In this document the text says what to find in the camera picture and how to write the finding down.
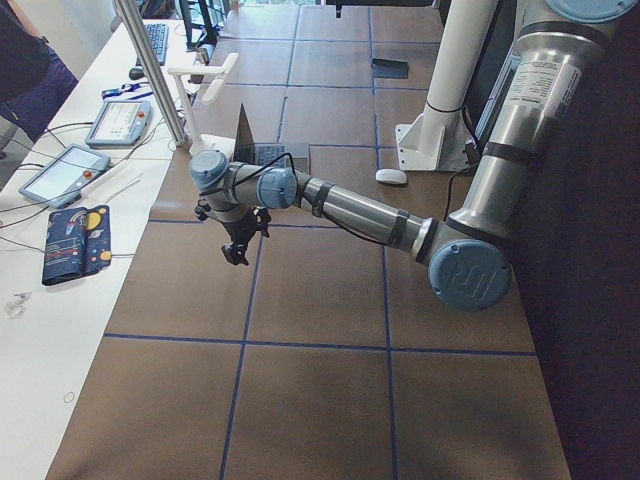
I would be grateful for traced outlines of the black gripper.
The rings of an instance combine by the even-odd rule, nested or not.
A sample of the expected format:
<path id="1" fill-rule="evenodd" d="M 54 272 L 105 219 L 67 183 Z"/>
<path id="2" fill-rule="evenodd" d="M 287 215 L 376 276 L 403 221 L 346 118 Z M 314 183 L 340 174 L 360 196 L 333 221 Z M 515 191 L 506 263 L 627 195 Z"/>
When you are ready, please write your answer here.
<path id="1" fill-rule="evenodd" d="M 223 224 L 231 243 L 223 244 L 221 251 L 230 264 L 248 266 L 247 246 L 256 233 L 269 237 L 271 215 L 266 207 L 238 207 L 236 213 L 237 219 Z"/>

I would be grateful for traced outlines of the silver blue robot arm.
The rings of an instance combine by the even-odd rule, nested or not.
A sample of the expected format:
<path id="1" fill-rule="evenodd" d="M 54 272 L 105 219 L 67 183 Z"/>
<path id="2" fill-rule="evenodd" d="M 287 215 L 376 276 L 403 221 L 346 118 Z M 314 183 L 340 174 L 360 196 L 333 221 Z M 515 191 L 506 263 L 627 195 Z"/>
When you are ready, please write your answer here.
<path id="1" fill-rule="evenodd" d="M 511 284 L 505 251 L 512 215 L 533 164 L 541 160 L 585 69 L 604 54 L 631 1 L 524 1 L 521 23 L 498 81 L 503 99 L 474 167 L 462 207 L 443 220 L 423 219 L 297 170 L 287 154 L 243 161 L 210 147 L 188 170 L 200 219 L 221 223 L 222 248 L 245 262 L 273 209 L 297 206 L 368 241 L 405 251 L 428 268 L 435 295 L 463 311 L 498 304 Z"/>

